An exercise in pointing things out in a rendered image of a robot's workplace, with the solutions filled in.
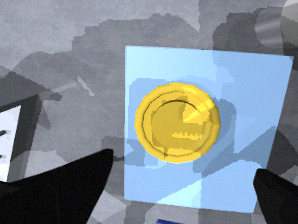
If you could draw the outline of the white cylinder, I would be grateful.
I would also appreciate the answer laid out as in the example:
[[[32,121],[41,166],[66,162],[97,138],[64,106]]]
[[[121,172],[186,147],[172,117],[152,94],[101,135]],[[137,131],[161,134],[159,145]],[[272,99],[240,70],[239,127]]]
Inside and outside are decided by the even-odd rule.
[[[298,46],[298,0],[287,0],[280,18],[280,28],[285,38]]]

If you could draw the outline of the light blue square mat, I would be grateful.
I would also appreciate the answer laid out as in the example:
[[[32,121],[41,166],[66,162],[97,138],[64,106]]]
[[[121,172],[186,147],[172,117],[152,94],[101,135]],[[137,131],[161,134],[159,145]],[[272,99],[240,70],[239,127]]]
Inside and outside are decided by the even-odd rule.
[[[126,46],[124,199],[253,213],[253,179],[258,168],[266,169],[293,59]],[[173,82],[207,92],[221,123],[210,150],[180,164],[149,154],[134,127],[144,96]]]

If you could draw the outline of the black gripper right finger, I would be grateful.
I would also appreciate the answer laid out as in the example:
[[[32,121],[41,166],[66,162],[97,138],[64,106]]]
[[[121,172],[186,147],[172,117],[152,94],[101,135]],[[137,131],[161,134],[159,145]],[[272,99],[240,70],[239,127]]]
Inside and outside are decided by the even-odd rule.
[[[298,224],[298,186],[258,168],[253,186],[267,224]]]

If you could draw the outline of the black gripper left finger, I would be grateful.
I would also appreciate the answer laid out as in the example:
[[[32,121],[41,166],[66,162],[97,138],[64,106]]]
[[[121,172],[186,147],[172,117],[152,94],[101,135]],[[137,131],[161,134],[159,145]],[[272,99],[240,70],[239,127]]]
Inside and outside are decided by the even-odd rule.
[[[86,224],[107,184],[113,150],[12,182],[0,181],[0,224]]]

